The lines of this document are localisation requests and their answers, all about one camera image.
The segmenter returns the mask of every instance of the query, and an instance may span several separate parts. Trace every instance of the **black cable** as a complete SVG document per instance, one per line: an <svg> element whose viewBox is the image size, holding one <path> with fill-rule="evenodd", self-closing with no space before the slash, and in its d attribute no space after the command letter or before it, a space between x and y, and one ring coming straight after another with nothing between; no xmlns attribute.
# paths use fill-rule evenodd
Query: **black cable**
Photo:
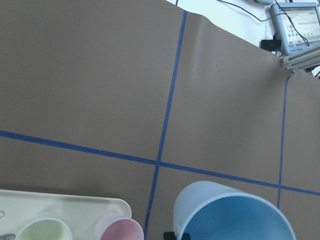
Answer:
<svg viewBox="0 0 320 240"><path fill-rule="evenodd" d="M217 0L217 1L220 2L220 3L229 4L229 5L235 6L237 8L240 8L241 10L245 11L247 14L250 14L251 16L253 16L255 19L257 19L260 22L265 22L265 21L268 21L269 19L272 18L272 17L269 17L269 18L267 18L265 20L261 20L261 19L257 18L255 15L253 15L251 12L249 12L249 11L245 10L244 8L242 8L241 6L235 5L235 4L233 4L231 2L227 2L227 1L222 1L222 0ZM278 16L278 15L286 15L286 14L285 13L279 13L276 16Z"/></svg>
<svg viewBox="0 0 320 240"><path fill-rule="evenodd" d="M309 47L309 41L300 34L300 32L298 32L298 30L296 29L294 23L292 22L291 18L289 17L289 15L286 13L286 11L279 5L279 3L277 2L277 0L275 0L275 3L278 5L278 7L284 12L284 14L287 16L287 18L289 19L292 27L294 28L294 30L296 31L297 34L299 34L299 36L302 38L302 40L304 41L304 43Z"/></svg>
<svg viewBox="0 0 320 240"><path fill-rule="evenodd" d="M320 74L320 71L315 75L315 77L318 77L319 74Z"/></svg>
<svg viewBox="0 0 320 240"><path fill-rule="evenodd" d="M304 71L306 71L307 73L310 73L312 72L313 70L315 70L315 68L319 67L320 65L315 65L315 66L311 66L311 67L308 67L306 68Z"/></svg>

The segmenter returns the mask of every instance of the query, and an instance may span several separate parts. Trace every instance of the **pink cup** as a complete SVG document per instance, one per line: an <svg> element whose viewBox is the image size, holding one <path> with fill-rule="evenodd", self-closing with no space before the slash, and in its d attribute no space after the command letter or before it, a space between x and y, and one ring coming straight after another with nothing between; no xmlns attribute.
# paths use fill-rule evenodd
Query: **pink cup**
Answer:
<svg viewBox="0 0 320 240"><path fill-rule="evenodd" d="M101 217L95 225L98 240L144 240L144 231L139 223L118 214Z"/></svg>

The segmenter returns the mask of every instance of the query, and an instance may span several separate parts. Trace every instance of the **light green cup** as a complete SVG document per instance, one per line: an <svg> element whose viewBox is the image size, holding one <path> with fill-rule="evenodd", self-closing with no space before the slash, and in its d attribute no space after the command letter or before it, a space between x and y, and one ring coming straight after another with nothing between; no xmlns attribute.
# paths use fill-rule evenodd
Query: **light green cup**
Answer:
<svg viewBox="0 0 320 240"><path fill-rule="evenodd" d="M72 233L58 216L42 213L25 225L15 240L72 240Z"/></svg>

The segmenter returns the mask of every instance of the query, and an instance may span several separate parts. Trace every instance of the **tablet screen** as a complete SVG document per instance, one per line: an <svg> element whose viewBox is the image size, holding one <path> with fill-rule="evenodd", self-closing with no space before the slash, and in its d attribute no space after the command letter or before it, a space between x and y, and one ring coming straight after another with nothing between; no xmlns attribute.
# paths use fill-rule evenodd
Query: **tablet screen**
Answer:
<svg viewBox="0 0 320 240"><path fill-rule="evenodd" d="M310 45L320 43L320 23L315 7L283 7L283 10L289 15L297 31L309 41ZM289 47L305 45L288 17L284 14L280 16Z"/></svg>

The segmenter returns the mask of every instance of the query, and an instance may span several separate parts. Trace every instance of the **tablet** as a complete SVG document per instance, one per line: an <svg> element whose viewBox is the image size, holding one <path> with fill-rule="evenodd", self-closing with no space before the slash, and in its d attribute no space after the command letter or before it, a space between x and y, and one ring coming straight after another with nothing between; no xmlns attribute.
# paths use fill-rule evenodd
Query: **tablet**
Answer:
<svg viewBox="0 0 320 240"><path fill-rule="evenodd" d="M320 44L320 14L317 3L280 2L279 5L291 18L296 30L308 40L310 47ZM270 7L276 38L282 40L282 55L296 54L308 46L281 8L276 3Z"/></svg>

